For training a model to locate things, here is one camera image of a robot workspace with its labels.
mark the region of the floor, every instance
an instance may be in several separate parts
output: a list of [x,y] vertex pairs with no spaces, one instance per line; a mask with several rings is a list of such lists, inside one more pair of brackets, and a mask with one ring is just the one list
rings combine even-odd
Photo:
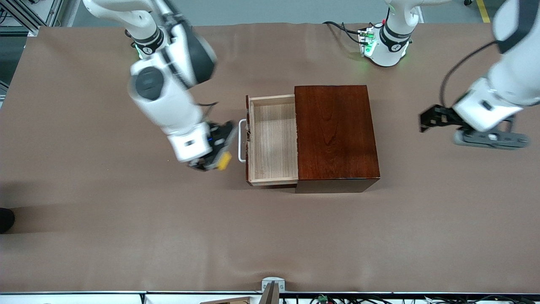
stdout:
[[[241,23],[345,23],[373,22],[384,18],[383,0],[173,0],[193,25],[231,25]],[[492,16],[503,0],[486,4]],[[66,0],[61,24],[73,27],[115,27],[115,22],[92,16],[81,0]],[[462,0],[452,0],[439,6],[422,8],[426,23],[482,22],[477,3],[464,6]],[[0,37],[0,80],[10,83],[21,57],[25,37]]]

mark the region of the black shoe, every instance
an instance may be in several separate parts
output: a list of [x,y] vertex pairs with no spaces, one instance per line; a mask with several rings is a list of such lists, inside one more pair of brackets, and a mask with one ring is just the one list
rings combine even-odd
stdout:
[[15,214],[10,209],[0,208],[0,234],[7,232],[15,223]]

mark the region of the wooden box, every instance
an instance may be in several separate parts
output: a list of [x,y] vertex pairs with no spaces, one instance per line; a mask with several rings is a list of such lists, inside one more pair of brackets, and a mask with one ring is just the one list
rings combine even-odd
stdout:
[[297,193],[362,192],[380,178],[365,85],[246,96],[246,180]]

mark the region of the metal bracket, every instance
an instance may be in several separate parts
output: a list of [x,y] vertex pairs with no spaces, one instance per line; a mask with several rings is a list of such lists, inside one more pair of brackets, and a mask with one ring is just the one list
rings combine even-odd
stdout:
[[276,276],[269,276],[269,277],[266,277],[262,280],[262,288],[261,288],[261,291],[264,292],[267,285],[272,283],[272,282],[275,282],[278,287],[279,287],[279,292],[285,292],[285,279],[282,279],[280,277],[276,277]]
[[466,125],[463,119],[452,109],[434,104],[420,114],[420,132],[424,133],[432,127],[447,125]]

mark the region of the black cable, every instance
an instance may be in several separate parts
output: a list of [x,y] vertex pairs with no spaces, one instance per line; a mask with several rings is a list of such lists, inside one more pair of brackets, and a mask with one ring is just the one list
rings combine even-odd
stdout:
[[343,298],[341,298],[341,297],[338,297],[338,296],[335,296],[335,298],[338,299],[338,300],[340,300],[341,303],[347,304],[347,303],[345,302],[345,299],[343,299]]
[[[386,12],[386,18],[384,19],[384,22],[388,21],[388,17],[390,17],[390,7],[388,7],[388,11]],[[376,28],[376,29],[380,29],[384,26],[384,24],[381,24],[380,27],[376,27],[373,23],[369,23],[369,25],[371,25],[372,27]]]
[[467,300],[465,300],[464,298],[460,297],[460,296],[456,296],[456,299],[458,299],[459,302],[463,303],[463,304],[467,304]]
[[374,301],[372,301],[372,300],[370,300],[370,299],[362,299],[362,298],[360,299],[360,302],[356,301],[356,303],[362,303],[362,302],[364,302],[364,301],[365,301],[365,302],[370,302],[371,304],[379,304],[379,303],[374,302]]
[[212,109],[214,108],[214,106],[216,104],[218,104],[219,101],[216,101],[216,102],[212,102],[212,103],[198,103],[197,105],[200,106],[200,107],[208,107],[208,110],[206,110],[206,112],[204,113],[204,117],[208,117],[208,115],[210,114],[210,112],[212,111]]
[[483,46],[479,47],[478,49],[472,51],[471,53],[469,53],[467,56],[463,57],[458,63],[456,63],[455,66],[453,66],[449,71],[448,73],[446,73],[446,75],[444,76],[444,79],[442,80],[441,82],[441,87],[439,89],[439,102],[441,103],[441,105],[443,107],[446,108],[446,103],[444,101],[444,91],[446,90],[446,85],[448,83],[448,79],[450,79],[450,76],[452,76],[452,74],[463,64],[465,63],[467,60],[469,60],[471,57],[473,57],[474,55],[478,54],[479,52],[487,49],[489,46],[493,45],[493,44],[496,44],[497,42],[496,41],[491,41],[489,43],[486,43],[484,44]]
[[339,24],[337,24],[337,23],[335,23],[335,22],[332,22],[332,21],[326,21],[326,22],[323,22],[322,24],[331,24],[331,25],[337,27],[338,29],[344,31],[345,34],[347,34],[347,36],[349,36],[349,38],[350,38],[352,41],[354,41],[354,42],[356,42],[356,43],[358,43],[358,44],[368,45],[367,42],[360,42],[360,41],[354,39],[349,33],[351,33],[351,34],[357,34],[357,35],[358,35],[358,31],[353,31],[353,30],[349,30],[349,29],[345,28],[345,24],[344,24],[343,22],[341,23],[341,25],[339,25]]
[[346,29],[344,23],[341,23],[341,24],[343,24],[343,27],[341,25],[335,23],[335,22],[332,22],[332,21],[326,21],[326,22],[323,22],[322,24],[331,24],[331,25],[337,27],[338,29],[340,29],[342,31],[350,32],[351,34],[358,34],[358,31],[353,31],[353,30]]
[[8,12],[0,8],[0,24],[2,24],[7,17],[8,17]]
[[441,298],[441,297],[438,297],[438,296],[433,297],[431,299],[439,301],[440,303],[457,304],[457,300],[445,299],[445,298]]
[[384,300],[383,298],[379,297],[379,296],[376,296],[376,295],[362,295],[366,298],[371,298],[372,300],[375,300],[375,301],[380,301],[380,302],[383,302],[384,304],[392,304],[391,302],[388,302],[387,300]]
[[514,299],[511,299],[511,298],[503,296],[503,295],[496,295],[496,294],[488,295],[488,296],[485,296],[485,297],[481,298],[480,300],[470,301],[468,303],[469,304],[476,304],[476,303],[478,303],[480,301],[485,301],[485,300],[487,300],[487,299],[489,299],[491,297],[497,298],[497,300],[502,299],[502,300],[510,301],[510,302],[512,302],[514,304],[519,304],[519,302],[514,300]]
[[332,298],[331,296],[327,296],[328,298],[328,302],[331,303],[331,304],[338,304],[334,298]]

